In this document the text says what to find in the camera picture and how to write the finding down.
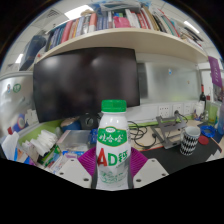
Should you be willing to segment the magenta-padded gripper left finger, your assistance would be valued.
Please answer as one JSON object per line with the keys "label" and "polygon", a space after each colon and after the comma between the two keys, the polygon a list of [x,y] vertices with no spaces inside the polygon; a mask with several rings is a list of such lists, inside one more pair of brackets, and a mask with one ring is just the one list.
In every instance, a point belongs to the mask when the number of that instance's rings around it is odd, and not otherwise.
{"label": "magenta-padded gripper left finger", "polygon": [[69,158],[56,175],[78,186],[95,189],[97,184],[96,148],[89,149],[78,159]]}

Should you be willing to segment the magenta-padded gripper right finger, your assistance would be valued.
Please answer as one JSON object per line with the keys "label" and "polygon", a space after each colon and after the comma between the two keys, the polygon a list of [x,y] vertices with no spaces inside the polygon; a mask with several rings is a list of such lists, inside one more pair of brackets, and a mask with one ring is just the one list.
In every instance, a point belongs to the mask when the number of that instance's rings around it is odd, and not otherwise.
{"label": "magenta-padded gripper right finger", "polygon": [[157,159],[148,159],[138,150],[131,149],[128,173],[128,187],[130,189],[146,186],[166,176],[168,176],[168,172]]}

